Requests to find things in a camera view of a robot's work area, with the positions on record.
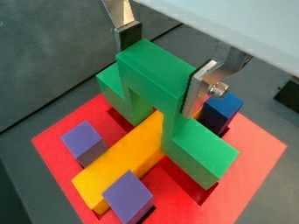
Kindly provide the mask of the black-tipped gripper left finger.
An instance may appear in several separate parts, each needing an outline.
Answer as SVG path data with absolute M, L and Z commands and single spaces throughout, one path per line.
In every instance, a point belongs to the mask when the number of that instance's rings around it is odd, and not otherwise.
M 128 0 L 102 0 L 114 25 L 116 49 L 122 52 L 142 39 L 143 25 L 135 19 Z

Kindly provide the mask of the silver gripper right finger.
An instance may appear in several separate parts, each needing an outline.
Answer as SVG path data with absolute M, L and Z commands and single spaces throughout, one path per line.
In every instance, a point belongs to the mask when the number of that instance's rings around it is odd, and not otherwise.
M 218 43 L 214 57 L 190 75 L 182 103 L 182 114 L 186 118 L 193 117 L 207 96 L 225 96 L 230 86 L 223 81 L 237 74 L 251 60 L 253 56 L 247 52 L 225 42 Z

